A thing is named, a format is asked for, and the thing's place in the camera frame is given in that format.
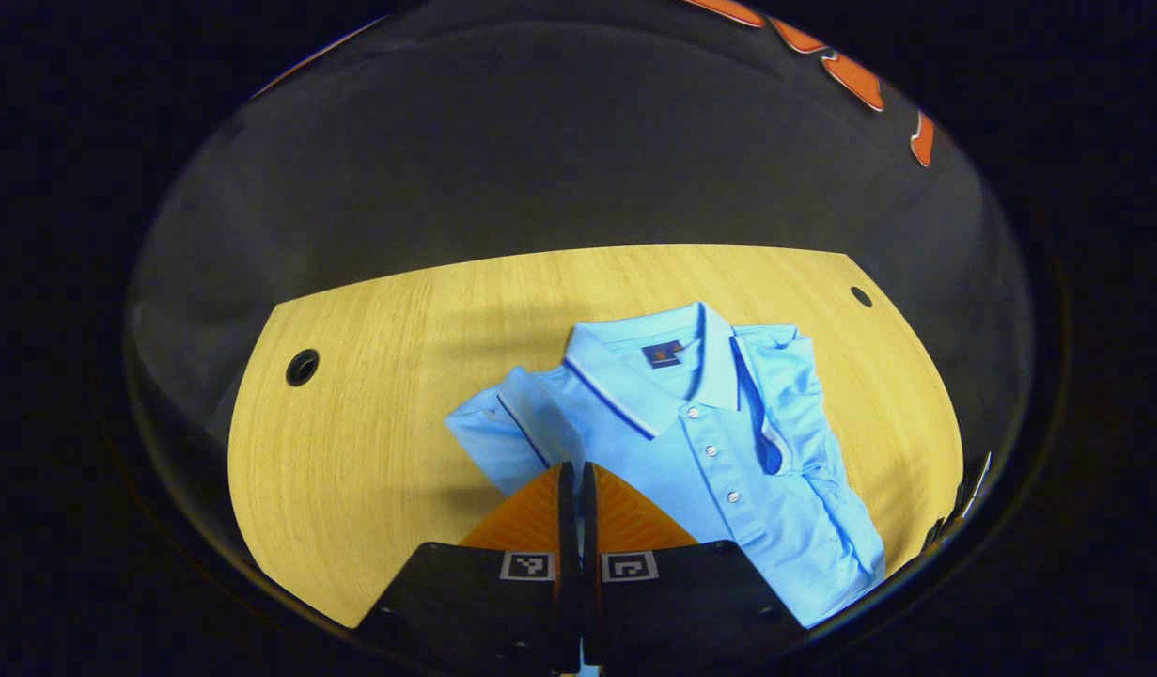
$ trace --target table surface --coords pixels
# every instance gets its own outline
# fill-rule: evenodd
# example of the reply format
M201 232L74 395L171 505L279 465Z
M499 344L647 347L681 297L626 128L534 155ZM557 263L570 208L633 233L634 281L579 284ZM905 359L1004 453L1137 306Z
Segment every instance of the table surface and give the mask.
M358 625L417 545L457 543L503 499L445 414L514 366L555 368L575 322L694 301L729 324L796 324L813 338L824 407L887 573L915 557L961 480L953 409L916 333L843 253L718 244L486 258L277 306L228 450L252 557L292 595ZM319 363L295 389L286 369L303 348Z

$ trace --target shirt logo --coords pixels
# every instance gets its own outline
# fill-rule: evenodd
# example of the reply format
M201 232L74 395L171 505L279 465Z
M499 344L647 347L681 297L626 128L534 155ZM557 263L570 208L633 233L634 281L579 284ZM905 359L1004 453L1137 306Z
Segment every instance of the shirt logo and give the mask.
M500 581L553 581L553 553L504 553Z
M677 356L673 356L677 352L683 349L683 345L678 341L671 341L669 344L656 344L656 346L646 346L641 348L641 352L646 354L646 359L649 360L649 366L655 369L661 369L664 366L675 366L680 363Z
M657 577L653 550L639 553L604 553L604 582L649 581Z

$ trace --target light blue polo shirt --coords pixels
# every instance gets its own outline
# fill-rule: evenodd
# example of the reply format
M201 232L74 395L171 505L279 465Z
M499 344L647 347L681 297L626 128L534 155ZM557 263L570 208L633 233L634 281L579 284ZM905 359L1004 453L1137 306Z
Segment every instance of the light blue polo shirt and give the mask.
M447 424L506 494L592 462L700 543L736 540L805 627L883 581L883 540L793 325L729 326L706 303L581 323L559 368L515 368Z

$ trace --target orange object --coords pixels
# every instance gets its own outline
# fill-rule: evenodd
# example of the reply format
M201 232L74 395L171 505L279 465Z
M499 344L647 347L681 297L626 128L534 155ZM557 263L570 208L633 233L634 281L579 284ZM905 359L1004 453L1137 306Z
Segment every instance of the orange object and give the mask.
M816 39L813 36L810 36L797 28L784 24L784 22L780 22L776 17L771 17L771 24L774 25L774 30L779 31L780 37L788 44L788 47L791 47L796 52L801 52L801 54L811 54L812 52L819 52L824 50L824 47L827 47L827 44L821 43L819 39Z
M821 57L821 64L837 82L841 82L846 89L853 91L854 96L862 98L862 103L876 111L883 111L879 79L874 73L841 52L835 52L832 57Z
M913 155L922 167L929 167L934 161L934 120L930 120L924 112L916 111L916 133L909 140L913 147Z
M699 5L700 8L710 9L710 12L720 14L721 17L732 19L732 21L747 27L761 28L762 25L766 25L766 22L762 21L761 14L756 13L753 9L750 9L740 2L734 2L732 0L686 1L691 5Z
M561 465L541 472L502 502L462 539L467 549L560 553L558 480Z
M595 507L598 514L597 552L677 549L698 543L633 485L605 468L594 468Z

